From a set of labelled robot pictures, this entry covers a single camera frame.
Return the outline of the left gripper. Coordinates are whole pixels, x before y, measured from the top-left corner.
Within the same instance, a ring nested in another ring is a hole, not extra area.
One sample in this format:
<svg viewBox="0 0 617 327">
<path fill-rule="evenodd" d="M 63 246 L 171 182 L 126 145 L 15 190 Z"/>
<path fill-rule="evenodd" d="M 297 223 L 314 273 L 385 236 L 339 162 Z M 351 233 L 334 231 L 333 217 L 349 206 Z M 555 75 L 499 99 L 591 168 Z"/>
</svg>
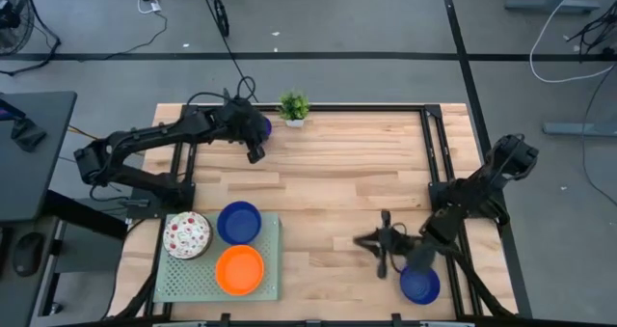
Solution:
<svg viewBox="0 0 617 327">
<path fill-rule="evenodd" d="M 251 164 L 265 156 L 262 145 L 268 140 L 268 119 L 247 99 L 236 97 L 226 102 L 222 107 L 222 121 L 226 128 L 223 137 L 230 142 L 244 143 Z"/>
</svg>

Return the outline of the black aluminium table frame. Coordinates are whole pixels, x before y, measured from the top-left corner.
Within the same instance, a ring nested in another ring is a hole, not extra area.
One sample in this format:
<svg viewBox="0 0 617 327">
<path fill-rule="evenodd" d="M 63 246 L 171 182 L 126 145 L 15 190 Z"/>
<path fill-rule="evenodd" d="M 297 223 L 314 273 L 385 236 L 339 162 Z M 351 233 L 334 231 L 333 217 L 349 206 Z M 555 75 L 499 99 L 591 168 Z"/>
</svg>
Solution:
<svg viewBox="0 0 617 327">
<path fill-rule="evenodd" d="M 419 306 L 401 293 L 395 272 L 378 278 L 376 259 L 353 242 L 380 225 L 385 209 L 399 230 L 416 232 L 430 214 L 429 186 L 479 167 L 464 105 L 315 104 L 302 127 L 272 124 L 256 164 L 242 146 L 221 142 L 148 151 L 148 170 L 193 176 L 196 210 L 214 214 L 247 201 L 282 224 L 277 300 L 175 303 L 173 319 L 315 324 L 486 312 L 451 260 L 437 258 L 441 293 Z"/>
</svg>

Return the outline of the black oval device with light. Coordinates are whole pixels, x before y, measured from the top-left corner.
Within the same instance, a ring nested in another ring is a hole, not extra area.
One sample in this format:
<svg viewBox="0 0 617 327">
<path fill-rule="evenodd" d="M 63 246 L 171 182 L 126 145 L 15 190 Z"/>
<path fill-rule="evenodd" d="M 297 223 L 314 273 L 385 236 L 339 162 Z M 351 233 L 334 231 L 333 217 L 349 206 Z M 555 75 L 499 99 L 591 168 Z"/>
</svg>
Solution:
<svg viewBox="0 0 617 327">
<path fill-rule="evenodd" d="M 13 271 L 19 277 L 34 275 L 40 268 L 44 236 L 29 232 L 17 241 L 12 258 Z"/>
</svg>

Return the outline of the black floor fan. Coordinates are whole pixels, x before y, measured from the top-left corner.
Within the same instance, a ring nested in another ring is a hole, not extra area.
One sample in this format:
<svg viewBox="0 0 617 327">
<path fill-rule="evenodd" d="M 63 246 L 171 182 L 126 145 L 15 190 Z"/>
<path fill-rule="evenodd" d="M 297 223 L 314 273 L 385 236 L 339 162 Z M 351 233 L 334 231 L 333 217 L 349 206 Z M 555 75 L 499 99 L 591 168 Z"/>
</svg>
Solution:
<svg viewBox="0 0 617 327">
<path fill-rule="evenodd" d="M 34 0 L 0 0 L 0 59 L 21 51 L 30 41 L 33 31 L 45 37 L 48 53 L 35 65 L 15 70 L 2 70 L 10 77 L 43 68 L 56 56 L 62 41 L 41 19 Z"/>
</svg>

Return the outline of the grey desk foot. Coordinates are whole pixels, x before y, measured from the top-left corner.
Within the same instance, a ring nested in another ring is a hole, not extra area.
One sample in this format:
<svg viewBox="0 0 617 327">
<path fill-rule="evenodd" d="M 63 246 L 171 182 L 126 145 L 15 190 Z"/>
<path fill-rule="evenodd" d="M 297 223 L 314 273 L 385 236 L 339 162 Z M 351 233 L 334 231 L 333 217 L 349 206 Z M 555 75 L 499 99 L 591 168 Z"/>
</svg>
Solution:
<svg viewBox="0 0 617 327">
<path fill-rule="evenodd" d="M 617 138 L 617 122 L 605 123 L 544 123 L 548 135 L 570 135 Z"/>
</svg>

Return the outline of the small plant in white pot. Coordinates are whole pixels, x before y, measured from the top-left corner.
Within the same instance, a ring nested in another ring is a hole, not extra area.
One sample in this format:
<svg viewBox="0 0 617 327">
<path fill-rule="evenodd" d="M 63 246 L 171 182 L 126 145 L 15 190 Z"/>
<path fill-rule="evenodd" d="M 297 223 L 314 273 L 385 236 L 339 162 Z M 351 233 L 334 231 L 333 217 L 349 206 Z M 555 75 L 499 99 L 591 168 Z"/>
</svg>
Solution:
<svg viewBox="0 0 617 327">
<path fill-rule="evenodd" d="M 279 115 L 289 127 L 303 127 L 309 114 L 310 103 L 301 91 L 288 91 L 280 97 Z"/>
</svg>

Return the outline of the black diagonal beam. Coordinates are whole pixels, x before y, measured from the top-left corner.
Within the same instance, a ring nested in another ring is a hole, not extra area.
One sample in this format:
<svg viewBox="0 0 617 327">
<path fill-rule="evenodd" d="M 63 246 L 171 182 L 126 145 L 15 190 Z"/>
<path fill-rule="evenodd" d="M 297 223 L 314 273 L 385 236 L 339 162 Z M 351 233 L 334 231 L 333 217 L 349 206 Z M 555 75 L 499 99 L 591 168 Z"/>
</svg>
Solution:
<svg viewBox="0 0 617 327">
<path fill-rule="evenodd" d="M 126 238 L 128 227 L 123 221 L 52 190 L 46 193 L 42 212 L 93 232 L 119 240 Z"/>
</svg>

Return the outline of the black desk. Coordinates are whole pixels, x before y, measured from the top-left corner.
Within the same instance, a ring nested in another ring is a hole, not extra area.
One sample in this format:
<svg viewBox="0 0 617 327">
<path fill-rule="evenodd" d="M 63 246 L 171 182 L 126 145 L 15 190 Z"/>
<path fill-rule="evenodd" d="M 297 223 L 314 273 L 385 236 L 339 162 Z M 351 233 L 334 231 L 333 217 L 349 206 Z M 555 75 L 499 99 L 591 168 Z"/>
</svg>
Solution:
<svg viewBox="0 0 617 327">
<path fill-rule="evenodd" d="M 0 223 L 40 214 L 76 98 L 73 91 L 0 95 L 46 132 L 32 152 L 22 150 L 11 138 L 13 121 L 0 108 Z"/>
</svg>

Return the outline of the floral print mini bowl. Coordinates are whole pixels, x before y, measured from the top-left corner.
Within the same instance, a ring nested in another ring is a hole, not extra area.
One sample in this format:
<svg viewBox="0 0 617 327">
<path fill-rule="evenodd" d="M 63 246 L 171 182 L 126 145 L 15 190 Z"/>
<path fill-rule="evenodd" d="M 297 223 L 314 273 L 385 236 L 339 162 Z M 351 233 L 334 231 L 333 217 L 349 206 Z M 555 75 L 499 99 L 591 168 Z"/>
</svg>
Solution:
<svg viewBox="0 0 617 327">
<path fill-rule="evenodd" d="M 185 211 L 166 223 L 163 246 L 175 259 L 194 259 L 209 248 L 212 238 L 210 222 L 197 212 Z"/>
</svg>

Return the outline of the orange plastic mini bowl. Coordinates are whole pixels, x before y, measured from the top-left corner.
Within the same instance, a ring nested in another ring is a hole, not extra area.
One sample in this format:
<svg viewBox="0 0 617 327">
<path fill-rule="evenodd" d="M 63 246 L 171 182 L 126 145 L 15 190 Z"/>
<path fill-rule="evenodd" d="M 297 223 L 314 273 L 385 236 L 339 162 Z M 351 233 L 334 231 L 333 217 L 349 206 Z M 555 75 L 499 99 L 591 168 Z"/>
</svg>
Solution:
<svg viewBox="0 0 617 327">
<path fill-rule="evenodd" d="M 215 279 L 219 288 L 232 296 L 245 296 L 255 291 L 265 274 L 259 251 L 249 245 L 230 246 L 219 256 Z"/>
</svg>

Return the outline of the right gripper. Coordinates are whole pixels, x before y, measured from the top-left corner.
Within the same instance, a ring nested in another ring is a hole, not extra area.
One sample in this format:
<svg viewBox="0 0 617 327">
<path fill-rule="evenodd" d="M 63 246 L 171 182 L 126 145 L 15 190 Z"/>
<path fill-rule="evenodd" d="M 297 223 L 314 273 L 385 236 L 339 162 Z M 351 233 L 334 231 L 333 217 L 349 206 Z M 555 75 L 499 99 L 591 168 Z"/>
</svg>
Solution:
<svg viewBox="0 0 617 327">
<path fill-rule="evenodd" d="M 401 270 L 394 264 L 393 256 L 405 256 L 407 258 L 411 251 L 421 244 L 421 237 L 419 235 L 408 235 L 407 231 L 397 231 L 395 224 L 391 222 L 390 211 L 387 209 L 381 211 L 381 219 L 382 227 L 378 229 L 378 233 L 355 236 L 353 242 L 355 244 L 378 244 L 378 246 L 368 245 L 362 246 L 362 248 L 378 258 L 378 277 L 386 278 L 388 274 L 387 259 L 390 259 L 391 266 L 395 271 L 401 273 Z"/>
</svg>

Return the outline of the green perforated metal shelf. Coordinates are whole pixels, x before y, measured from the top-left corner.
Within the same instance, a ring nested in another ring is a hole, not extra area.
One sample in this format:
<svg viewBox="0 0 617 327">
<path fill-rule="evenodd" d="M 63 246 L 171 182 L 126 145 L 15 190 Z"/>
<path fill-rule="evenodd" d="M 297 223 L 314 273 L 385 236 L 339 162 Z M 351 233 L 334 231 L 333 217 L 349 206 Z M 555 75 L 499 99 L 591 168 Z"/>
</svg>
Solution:
<svg viewBox="0 0 617 327">
<path fill-rule="evenodd" d="M 264 275 L 251 293 L 234 296 L 216 282 L 218 257 L 230 245 L 217 232 L 205 253 L 195 259 L 176 259 L 160 248 L 155 281 L 156 303 L 276 301 L 282 295 L 282 222 L 276 212 L 261 214 L 261 230 L 250 243 L 264 261 Z"/>
</svg>

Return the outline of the black stand on desk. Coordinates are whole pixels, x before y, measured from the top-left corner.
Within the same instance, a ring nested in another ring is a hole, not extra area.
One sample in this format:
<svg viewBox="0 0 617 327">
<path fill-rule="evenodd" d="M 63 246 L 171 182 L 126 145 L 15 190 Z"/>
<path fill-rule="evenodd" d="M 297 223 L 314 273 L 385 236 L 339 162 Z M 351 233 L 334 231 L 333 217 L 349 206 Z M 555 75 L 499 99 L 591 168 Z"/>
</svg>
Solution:
<svg viewBox="0 0 617 327">
<path fill-rule="evenodd" d="M 33 152 L 46 137 L 46 132 L 37 126 L 26 113 L 0 99 L 0 122 L 12 122 L 11 139 L 26 152 Z"/>
</svg>

